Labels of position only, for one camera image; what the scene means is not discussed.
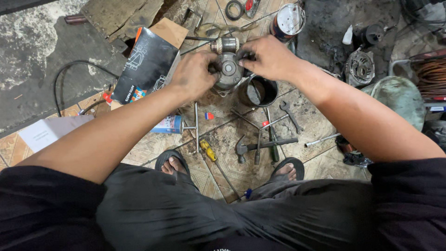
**hand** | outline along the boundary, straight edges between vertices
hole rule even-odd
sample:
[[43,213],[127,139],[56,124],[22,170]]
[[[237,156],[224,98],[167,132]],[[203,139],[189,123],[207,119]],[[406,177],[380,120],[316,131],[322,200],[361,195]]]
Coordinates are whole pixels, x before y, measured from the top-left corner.
[[239,65],[269,80],[290,82],[301,60],[272,35],[248,39],[237,52],[238,58],[245,53],[255,54],[256,59],[241,59]]
[[180,61],[169,86],[179,88],[188,101],[203,96],[219,79],[218,73],[208,72],[208,65],[217,60],[215,53],[202,50],[190,52]]

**tiled floor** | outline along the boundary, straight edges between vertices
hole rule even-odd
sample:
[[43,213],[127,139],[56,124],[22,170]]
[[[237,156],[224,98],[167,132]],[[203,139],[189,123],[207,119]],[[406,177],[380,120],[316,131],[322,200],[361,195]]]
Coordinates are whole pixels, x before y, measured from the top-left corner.
[[[248,26],[255,21],[256,28],[242,33],[233,33],[234,36],[244,42],[249,37],[266,34],[274,12],[280,6],[294,2],[293,0],[262,0],[253,19],[243,16],[238,21],[229,21],[223,15],[228,1],[178,1],[167,11],[165,17],[180,23],[187,7],[191,7],[198,10],[199,13],[203,13],[203,24]],[[194,36],[192,30],[197,21],[196,16],[187,20],[185,27],[191,30],[188,35]],[[187,53],[194,50],[208,49],[209,45],[205,42],[187,40],[181,46],[180,51]],[[102,99],[102,93],[65,109],[62,114],[64,116],[74,116],[80,109],[84,109],[100,99]],[[290,109],[298,123],[305,128],[305,131],[301,135],[296,134],[296,130],[289,119],[285,119],[274,126],[278,139],[299,138],[299,143],[283,145],[279,148],[281,160],[285,157],[296,157],[302,160],[306,169],[305,179],[370,179],[370,173],[367,170],[342,163],[343,155],[337,150],[334,139],[308,148],[304,147],[305,143],[332,135],[336,130],[298,90],[288,83],[279,82],[279,97],[270,106],[272,120],[285,115],[285,112],[279,109],[282,100],[291,103]],[[245,154],[247,160],[245,164],[238,164],[235,154],[236,143],[244,134],[246,135],[244,144],[256,143],[258,132],[247,122],[232,114],[230,110],[234,107],[239,112],[245,113],[248,119],[255,121],[258,125],[267,120],[265,112],[262,109],[252,110],[239,104],[236,93],[222,98],[207,92],[198,100],[198,103],[200,138],[205,138],[212,145],[221,168],[238,193],[242,195],[248,188],[254,189],[267,181],[274,170],[268,149],[261,150],[260,165],[254,165],[254,151]],[[109,111],[108,105],[102,103],[99,107],[94,107],[88,111],[87,114],[93,114],[97,117],[107,111]],[[211,112],[215,118],[205,120],[204,113],[207,112]],[[193,103],[181,107],[179,113],[183,115],[187,125],[194,123]],[[225,200],[227,203],[235,201],[234,192],[215,163],[212,163],[206,156],[196,153],[195,138],[195,131],[187,130],[182,135],[149,133],[137,143],[122,162],[153,168],[160,153],[167,149],[177,149],[188,162],[192,180],[202,194],[216,200]],[[262,141],[268,141],[267,131],[262,133]],[[17,132],[0,139],[0,169],[13,166],[31,154],[33,152],[18,136]]]

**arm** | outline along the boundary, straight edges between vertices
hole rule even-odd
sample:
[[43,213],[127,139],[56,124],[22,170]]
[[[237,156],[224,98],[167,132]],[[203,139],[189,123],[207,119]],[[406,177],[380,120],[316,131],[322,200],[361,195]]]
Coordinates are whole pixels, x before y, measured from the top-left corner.
[[216,59],[214,53],[189,53],[168,86],[82,125],[17,166],[43,166],[98,184],[104,182],[163,118],[213,86],[217,76],[207,67]]
[[242,49],[254,52],[256,60],[242,59],[240,64],[267,79],[296,86],[374,162],[446,157],[437,144],[387,106],[299,59],[273,36],[251,40]]

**spray can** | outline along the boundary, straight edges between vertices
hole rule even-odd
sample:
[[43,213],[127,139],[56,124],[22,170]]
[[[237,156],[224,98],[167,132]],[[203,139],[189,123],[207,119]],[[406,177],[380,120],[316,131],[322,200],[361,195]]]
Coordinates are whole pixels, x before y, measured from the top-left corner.
[[169,115],[156,125],[151,133],[161,134],[182,134],[184,130],[184,120],[180,115]]
[[269,33],[285,43],[305,26],[305,11],[297,4],[285,4],[269,25]]

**wrench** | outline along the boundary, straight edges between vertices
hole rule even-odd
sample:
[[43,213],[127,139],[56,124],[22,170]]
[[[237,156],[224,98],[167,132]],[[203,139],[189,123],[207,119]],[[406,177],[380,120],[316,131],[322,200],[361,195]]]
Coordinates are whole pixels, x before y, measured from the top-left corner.
[[335,77],[337,79],[341,79],[341,75],[339,75],[339,74],[331,73],[331,72],[327,71],[326,69],[324,69],[322,67],[319,67],[319,66],[318,66],[318,68],[321,69],[323,72],[325,72],[325,73],[327,73],[329,75],[332,75],[333,77]]
[[280,109],[284,110],[289,115],[289,118],[296,127],[297,134],[301,134],[301,131],[305,131],[302,127],[299,126],[296,119],[294,118],[294,115],[289,111],[289,103],[282,101],[280,104]]

